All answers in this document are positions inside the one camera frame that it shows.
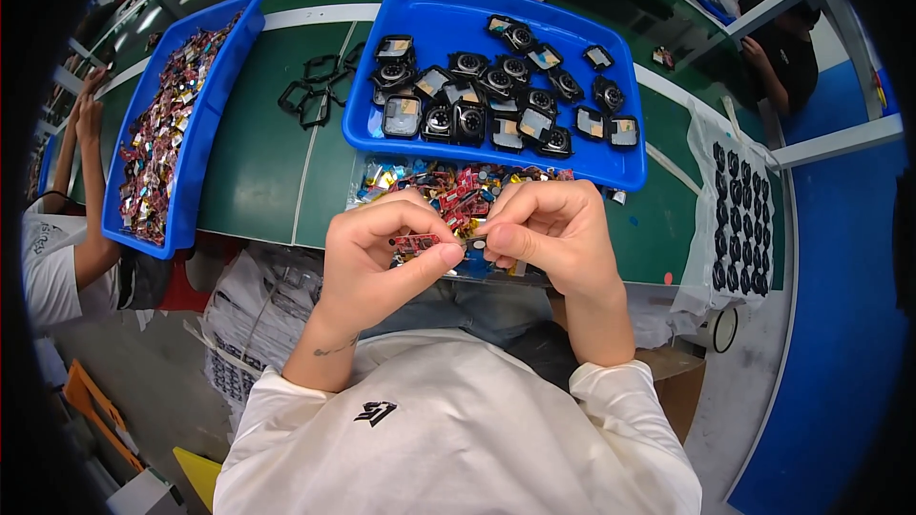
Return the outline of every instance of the green workbench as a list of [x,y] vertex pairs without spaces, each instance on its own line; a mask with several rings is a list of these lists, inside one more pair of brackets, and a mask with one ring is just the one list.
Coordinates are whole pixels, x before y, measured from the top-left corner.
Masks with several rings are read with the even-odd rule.
[[[329,4],[381,2],[382,0],[264,0],[265,13]],[[675,11],[690,12],[682,0]],[[751,137],[763,136],[760,119],[749,109],[747,85],[734,47],[724,44],[701,60],[716,61],[717,74],[708,67],[685,68],[668,74],[650,62],[658,45],[646,35],[615,23],[581,6],[551,0],[569,10],[599,21],[621,33],[636,63],[662,74],[714,109],[723,111],[723,95],[733,97],[742,129]],[[715,26],[693,10],[696,24]],[[200,197],[198,227],[226,235],[285,245],[323,247],[331,217],[344,210],[354,167],[362,160],[344,140],[343,111],[331,106],[331,119],[305,132],[298,121],[281,111],[277,98],[290,82],[302,76],[302,63],[326,53],[347,53],[367,38],[371,22],[332,22],[265,31],[258,37],[223,111],[207,165]],[[136,62],[121,60],[124,68]],[[104,165],[107,168],[115,138],[138,78],[127,80],[103,97]],[[345,97],[349,83],[338,92]],[[640,86],[646,141],[666,154],[698,185],[702,178],[686,142],[688,110],[646,86]],[[781,183],[775,180],[774,289],[781,289],[784,222]],[[73,187],[74,198],[83,196],[82,180]],[[661,284],[670,272],[678,284],[687,261],[694,229],[696,195],[681,181],[648,161],[645,187],[627,195],[621,206],[605,202],[607,221],[621,275],[625,280]]]

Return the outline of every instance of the white t-shirt with print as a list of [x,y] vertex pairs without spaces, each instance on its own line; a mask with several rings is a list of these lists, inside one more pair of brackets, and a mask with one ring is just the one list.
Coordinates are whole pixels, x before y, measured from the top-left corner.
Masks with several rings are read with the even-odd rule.
[[368,338],[340,393],[267,368],[213,513],[699,514],[648,366],[579,366],[572,395],[460,330]]
[[73,248],[86,239],[84,216],[46,215],[39,199],[22,215],[22,277],[33,326],[82,322],[117,310],[118,264],[81,292]]

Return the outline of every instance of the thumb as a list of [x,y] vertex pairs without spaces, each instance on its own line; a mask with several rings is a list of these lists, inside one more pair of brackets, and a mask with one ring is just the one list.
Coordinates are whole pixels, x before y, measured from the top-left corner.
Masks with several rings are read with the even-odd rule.
[[391,301],[400,307],[429,288],[464,258],[464,249],[455,243],[440,243],[395,269],[385,271]]
[[487,248],[493,252],[524,260],[544,270],[549,270],[556,258],[556,254],[551,253],[556,247],[555,241],[553,237],[512,223],[497,225],[487,233]]

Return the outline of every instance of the blue plastic tray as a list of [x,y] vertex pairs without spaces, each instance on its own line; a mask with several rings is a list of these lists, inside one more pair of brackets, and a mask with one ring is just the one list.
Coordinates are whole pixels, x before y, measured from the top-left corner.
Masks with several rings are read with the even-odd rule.
[[[264,14],[261,13],[260,4],[261,0],[227,0],[173,23],[162,34],[156,50],[149,57],[149,63],[140,77],[139,84],[136,85],[114,146],[102,207],[102,234],[109,239],[155,258],[172,258],[175,249],[188,248],[194,244],[197,206],[200,203],[200,189],[203,187],[203,176],[207,170],[213,136],[223,116],[226,99],[235,84],[235,77],[245,63],[248,51],[258,38],[258,33],[264,28]],[[125,163],[118,155],[118,149],[121,142],[130,145],[131,136],[127,128],[152,103],[159,89],[159,74],[165,69],[171,53],[181,47],[198,28],[208,31],[224,28],[232,21],[235,13],[242,9],[245,10],[242,17],[229,32],[207,72],[206,80],[194,103],[194,111],[190,114],[188,128],[184,132],[175,167],[175,187],[168,203],[165,243],[159,247],[153,242],[121,231],[124,223],[118,210],[121,204],[119,188],[125,179]]]
[[[626,95],[621,115],[633,115],[639,121],[639,145],[619,151],[609,143],[586,140],[574,133],[574,106],[561,102],[557,123],[573,132],[570,158],[551,159],[537,155],[531,149],[521,154],[498,151],[486,140],[481,148],[429,143],[419,137],[412,140],[374,138],[369,124],[379,123],[380,109],[372,103],[373,84],[369,75],[377,67],[374,53],[378,41],[387,34],[410,34],[417,51],[417,67],[422,70],[434,63],[446,66],[447,54],[456,51],[479,52],[494,60],[496,54],[509,50],[501,40],[484,28],[491,14],[505,14],[531,26],[540,41],[548,42],[563,56],[562,67],[568,70],[585,91],[585,101],[596,108],[591,96],[592,82],[597,75],[583,58],[591,44],[601,44],[614,58],[615,64],[602,75],[615,80]],[[550,87],[545,74],[536,74],[533,85]],[[396,155],[429,155],[440,158],[482,161],[502,165],[536,165],[571,167],[577,178],[589,179],[599,185],[635,191],[646,183],[646,146],[642,105],[635,82],[633,58],[629,47],[619,34],[600,24],[535,0],[384,0],[375,24],[366,39],[354,85],[343,113],[343,136],[360,150]]]
[[45,185],[48,184],[48,175],[52,171],[52,162],[54,161],[54,146],[57,144],[57,136],[53,135],[48,138],[45,146],[45,153],[41,156],[41,169],[39,171],[39,195],[48,191]]

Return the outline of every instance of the hand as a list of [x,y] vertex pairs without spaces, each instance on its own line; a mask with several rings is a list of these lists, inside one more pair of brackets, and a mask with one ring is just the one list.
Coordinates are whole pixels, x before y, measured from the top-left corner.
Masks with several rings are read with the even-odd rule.
[[[395,269],[388,240],[435,233],[441,244]],[[415,189],[405,189],[331,220],[325,240],[324,286],[315,322],[350,338],[382,322],[464,258],[458,238]]]
[[80,119],[80,108],[83,107],[83,101],[89,97],[95,95],[95,92],[99,89],[99,86],[102,85],[102,80],[105,78],[105,73],[107,68],[100,66],[86,74],[86,78],[83,80],[83,89],[80,91],[80,94],[76,97],[76,102],[73,103],[73,108],[70,110],[70,120],[76,122]]
[[79,120],[76,122],[76,139],[80,145],[97,143],[102,136],[102,102],[85,97],[80,104]]
[[484,258],[502,268],[529,262],[561,294],[603,298],[620,282],[604,200],[589,181],[504,186],[477,234],[487,235]]
[[741,50],[741,55],[743,55],[752,66],[759,70],[763,70],[770,65],[767,53],[763,51],[763,47],[761,47],[756,40],[750,36],[745,36],[741,39],[741,45],[744,46]]

